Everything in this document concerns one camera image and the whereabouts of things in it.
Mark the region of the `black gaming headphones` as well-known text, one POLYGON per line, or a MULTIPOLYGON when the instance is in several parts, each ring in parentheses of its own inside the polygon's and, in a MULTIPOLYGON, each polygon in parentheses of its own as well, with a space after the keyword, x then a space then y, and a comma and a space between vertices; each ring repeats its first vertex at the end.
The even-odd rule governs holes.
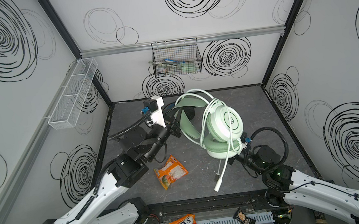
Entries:
POLYGON ((185 112, 187 118, 189 120, 193 120, 195 117, 195 107, 180 107, 180 108, 174 108, 175 103, 169 103, 166 106, 163 107, 163 114, 164 116, 167 116, 168 119, 175 119, 177 112, 185 112))

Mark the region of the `mint green headphones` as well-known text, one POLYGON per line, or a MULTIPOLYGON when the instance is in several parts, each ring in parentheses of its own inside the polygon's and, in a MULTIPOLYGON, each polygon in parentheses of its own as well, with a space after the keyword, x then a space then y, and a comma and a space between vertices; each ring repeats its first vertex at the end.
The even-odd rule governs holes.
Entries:
POLYGON ((205 149, 209 156, 224 161, 220 163, 217 172, 218 180, 214 191, 218 192, 222 186, 228 160, 239 155, 245 148, 240 140, 244 130, 242 118, 223 100, 201 89, 190 89, 178 97, 174 108, 188 106, 204 110, 202 124, 201 129, 197 130, 185 112, 177 112, 183 135, 205 149))

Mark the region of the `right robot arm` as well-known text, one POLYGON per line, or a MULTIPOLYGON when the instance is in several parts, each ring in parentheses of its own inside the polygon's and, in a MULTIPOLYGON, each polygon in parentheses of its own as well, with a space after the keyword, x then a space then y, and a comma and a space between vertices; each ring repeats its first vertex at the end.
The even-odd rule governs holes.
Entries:
POLYGON ((359 224, 359 190, 342 187, 307 175, 285 165, 289 155, 288 143, 275 128, 263 127, 250 137, 246 133, 231 136, 231 146, 239 144, 235 159, 257 173, 267 187, 266 200, 273 206, 296 205, 333 216, 348 224, 359 224), (283 143, 283 156, 273 161, 262 160, 251 150, 254 137, 264 131, 276 134, 283 143))

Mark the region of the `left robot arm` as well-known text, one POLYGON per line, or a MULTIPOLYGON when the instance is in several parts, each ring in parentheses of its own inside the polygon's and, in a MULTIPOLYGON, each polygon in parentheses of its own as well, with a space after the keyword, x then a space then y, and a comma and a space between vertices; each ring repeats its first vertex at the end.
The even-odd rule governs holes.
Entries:
POLYGON ((105 209, 127 192, 146 174, 146 164, 154 160, 174 135, 181 136, 181 113, 164 115, 163 125, 154 124, 149 132, 142 127, 130 126, 112 136, 119 142, 122 153, 108 162, 98 175, 93 189, 61 218, 48 219, 43 224, 143 224, 149 208, 140 198, 133 198, 117 210, 105 209))

